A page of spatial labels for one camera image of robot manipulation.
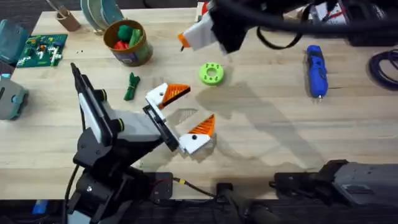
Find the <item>gray device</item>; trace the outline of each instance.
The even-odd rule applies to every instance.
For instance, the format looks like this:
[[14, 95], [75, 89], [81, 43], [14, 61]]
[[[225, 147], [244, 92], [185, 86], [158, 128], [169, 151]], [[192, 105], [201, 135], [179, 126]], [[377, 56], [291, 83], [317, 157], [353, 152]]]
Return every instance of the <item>gray device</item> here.
[[27, 102], [28, 91], [11, 81], [10, 74], [2, 74], [0, 79], [0, 119], [13, 120], [21, 115]]
[[353, 203], [398, 206], [398, 164], [349, 162], [336, 172], [333, 185]]

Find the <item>tin can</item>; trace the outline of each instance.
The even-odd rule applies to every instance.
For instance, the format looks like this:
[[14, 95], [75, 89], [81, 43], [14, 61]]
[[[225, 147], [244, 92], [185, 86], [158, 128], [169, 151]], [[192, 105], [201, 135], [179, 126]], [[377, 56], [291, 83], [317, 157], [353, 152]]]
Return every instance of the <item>tin can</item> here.
[[[133, 29], [141, 30], [141, 37], [139, 41], [128, 49], [118, 50], [114, 49], [118, 39], [118, 30], [121, 25], [127, 25]], [[126, 66], [140, 66], [145, 64], [152, 57], [153, 47], [147, 41], [147, 36], [143, 26], [132, 20], [121, 20], [110, 25], [104, 33], [105, 45], [112, 51], [113, 55]]]

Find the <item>orange gripper pad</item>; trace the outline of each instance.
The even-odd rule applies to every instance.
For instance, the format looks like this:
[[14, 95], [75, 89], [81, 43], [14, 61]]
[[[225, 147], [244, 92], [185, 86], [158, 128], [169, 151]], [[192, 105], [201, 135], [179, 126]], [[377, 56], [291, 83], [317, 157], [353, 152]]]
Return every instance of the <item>orange gripper pad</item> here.
[[213, 135], [215, 123], [216, 118], [214, 115], [211, 115], [198, 126], [194, 127], [190, 132], [188, 132], [188, 134], [207, 134], [211, 137]]
[[159, 109], [165, 108], [167, 105], [173, 103], [175, 100], [181, 96], [189, 93], [191, 88], [184, 84], [168, 84], [167, 90], [163, 96], [163, 100], [159, 105]]

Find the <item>blue glue gun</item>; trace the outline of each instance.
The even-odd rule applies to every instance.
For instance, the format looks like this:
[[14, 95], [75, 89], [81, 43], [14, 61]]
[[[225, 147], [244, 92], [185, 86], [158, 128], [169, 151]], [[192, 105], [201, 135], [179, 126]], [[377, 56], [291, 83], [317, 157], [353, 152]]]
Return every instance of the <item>blue glue gun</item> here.
[[310, 93], [314, 98], [322, 99], [328, 91], [328, 79], [321, 48], [317, 45], [308, 46], [307, 57]]

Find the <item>green circuit board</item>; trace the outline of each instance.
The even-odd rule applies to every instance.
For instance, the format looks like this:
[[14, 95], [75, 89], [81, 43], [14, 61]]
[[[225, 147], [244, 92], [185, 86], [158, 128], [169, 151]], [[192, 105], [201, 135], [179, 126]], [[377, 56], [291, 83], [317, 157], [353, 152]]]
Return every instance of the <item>green circuit board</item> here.
[[17, 68], [57, 66], [68, 34], [30, 36], [17, 62]]

